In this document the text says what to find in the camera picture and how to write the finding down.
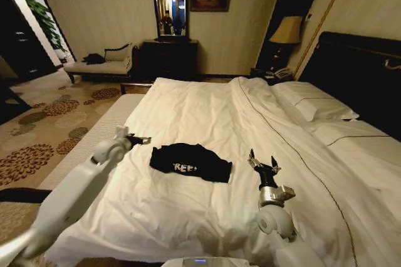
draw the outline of lampshade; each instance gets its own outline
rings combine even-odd
[[[285,16],[277,31],[270,37],[272,43],[299,43],[302,16]]]

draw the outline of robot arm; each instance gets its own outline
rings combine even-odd
[[[27,266],[29,259],[44,253],[84,215],[124,155],[134,145],[149,142],[150,138],[128,134],[128,127],[117,127],[117,136],[100,142],[93,155],[76,166],[43,201],[30,229],[0,247],[0,267]]]
[[[283,209],[284,202],[295,197],[295,193],[290,187],[277,186],[273,177],[280,168],[273,157],[271,161],[272,166],[261,164],[254,158],[253,150],[249,154],[249,164],[261,176],[256,219],[261,231],[269,237],[274,264],[277,267],[324,267],[319,256],[295,230],[291,216]]]

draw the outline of table lamp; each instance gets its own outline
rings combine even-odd
[[[301,22],[302,16],[285,16],[276,32],[270,37],[269,41],[278,45],[269,68],[270,71],[275,72],[287,65],[294,45],[301,41],[299,38]]]

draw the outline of floor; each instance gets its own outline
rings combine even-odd
[[[208,78],[204,81],[225,83],[229,80]],[[63,70],[13,86],[12,90],[32,109],[0,125],[0,190],[38,187],[120,96],[119,83],[82,81],[76,76],[73,85]],[[147,90],[127,88],[128,93],[146,93]],[[38,207],[0,202],[0,244],[29,228]],[[79,264],[128,265],[131,263],[115,259],[91,259]]]

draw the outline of dark headboard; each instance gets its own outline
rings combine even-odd
[[[314,84],[401,141],[400,65],[401,41],[323,32],[299,81]]]

